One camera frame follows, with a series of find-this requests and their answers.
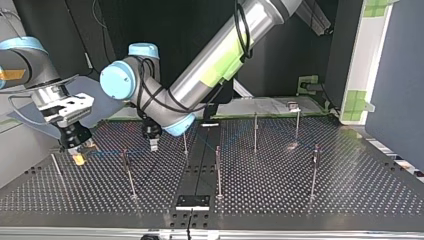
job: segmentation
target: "yellow tape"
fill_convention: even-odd
[[[243,39],[246,41],[246,34],[243,34]],[[231,79],[243,66],[243,63],[240,61],[242,55],[243,49],[241,48],[237,31],[233,29],[216,48],[214,55],[211,56],[211,58],[215,58],[215,62],[212,67],[205,71],[201,81],[213,88],[222,79]]]
[[[24,77],[25,69],[23,70],[0,70],[0,80],[11,81],[20,80]]]

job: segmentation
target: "green tape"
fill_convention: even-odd
[[[360,121],[365,110],[366,91],[348,91],[343,111],[343,121]]]
[[[243,39],[246,41],[246,34],[243,34]],[[243,56],[243,49],[234,29],[216,48],[214,54],[210,56],[211,59],[214,59],[214,64],[205,71],[201,81],[213,88],[222,79],[230,80],[243,66],[240,61],[241,56]]]
[[[15,119],[7,119],[7,120],[0,122],[0,126],[10,124],[10,123],[20,123],[20,122],[18,120],[15,120]]]
[[[386,13],[386,8],[388,5],[388,0],[367,0],[367,4],[365,5],[364,17],[382,17]]]

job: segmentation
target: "end effector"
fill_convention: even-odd
[[[77,164],[83,164],[84,152],[94,144],[90,130],[79,120],[91,113],[94,99],[84,93],[71,96],[65,82],[36,38],[19,37],[0,43],[0,89],[23,85],[46,121],[37,125],[58,128],[62,147]]]

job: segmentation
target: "perforated metal plate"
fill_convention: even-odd
[[[187,134],[189,149],[196,127]],[[82,167],[68,156],[56,154],[64,182],[52,163],[35,169],[36,174],[30,170],[28,174],[33,176],[28,181],[0,199],[0,211],[134,215],[163,213],[171,208],[187,161],[182,137],[164,135],[160,150],[150,152],[139,122],[110,122],[96,131],[94,140],[100,152]],[[123,149],[128,149],[137,200],[130,197]]]
[[[202,218],[199,226],[221,230],[424,232],[424,188],[418,180],[331,118],[302,118],[297,141],[295,121],[259,119],[256,154],[253,119],[221,121],[224,198],[212,197],[211,211],[202,213],[208,215],[207,224]],[[212,154],[201,148],[196,156],[203,156],[201,162],[210,162],[206,158],[215,157],[212,143],[219,142],[214,139],[219,134],[199,139],[196,130],[193,126],[188,133],[189,150],[195,141],[199,145],[207,139],[205,149],[211,148],[208,151]],[[50,162],[41,169],[36,166],[34,174],[33,170],[23,174],[23,183],[0,198],[0,225],[173,226],[173,200],[181,191],[180,180],[187,164],[183,139],[165,135],[159,152],[151,153],[139,123],[110,122],[97,130],[95,140],[102,153],[92,156],[83,167],[58,158],[64,184]],[[311,198],[314,144],[322,147],[322,163]],[[122,169],[123,148],[133,159],[137,201],[130,197],[131,187]],[[188,186],[201,188],[202,184]]]
[[[298,229],[308,221],[313,226],[314,221],[357,219],[342,226],[373,229],[371,219],[399,218],[399,225],[402,218],[424,219],[419,194],[424,185],[414,189],[408,181],[415,179],[398,174],[399,166],[353,130],[327,117],[302,118],[296,140],[295,118],[259,119],[258,124],[256,154],[253,120],[222,124],[224,198],[215,200],[215,213],[224,219],[221,228],[290,229],[297,224]],[[311,197],[315,144],[322,148],[322,160]],[[316,226],[323,227],[322,222]]]

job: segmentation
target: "vertical post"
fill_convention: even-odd
[[[132,190],[131,198],[137,199],[137,194],[135,192],[135,186],[134,186],[134,180],[133,180],[132,174],[131,174],[131,163],[130,163],[130,160],[128,158],[128,149],[123,149],[122,160],[123,160],[123,163],[124,163],[124,170],[127,172],[128,179],[129,179],[130,184],[131,184],[131,190]]]
[[[300,124],[300,109],[297,112],[297,119],[296,119],[296,141],[297,141],[297,138],[299,137],[299,124]]]
[[[222,186],[221,186],[221,149],[219,146],[216,147],[216,170],[218,173],[218,199],[222,199],[224,196],[222,195]]]
[[[258,114],[255,113],[255,153],[258,151]]]
[[[187,157],[187,155],[188,155],[188,150],[187,150],[187,137],[186,137],[186,134],[184,133],[184,135],[183,135],[183,138],[184,138],[184,154],[186,155],[186,157]]]
[[[65,188],[65,191],[66,191],[65,179],[63,179],[63,174],[62,174],[62,171],[60,170],[59,164],[57,163],[56,156],[54,155],[54,153],[52,153],[50,156],[53,159],[53,163],[56,168],[56,171],[59,174],[60,179],[62,180],[63,187]]]
[[[312,177],[311,201],[315,198],[315,195],[314,195],[315,182],[316,182],[317,170],[321,161],[321,147],[318,144],[315,144],[312,160],[314,164],[314,176]]]

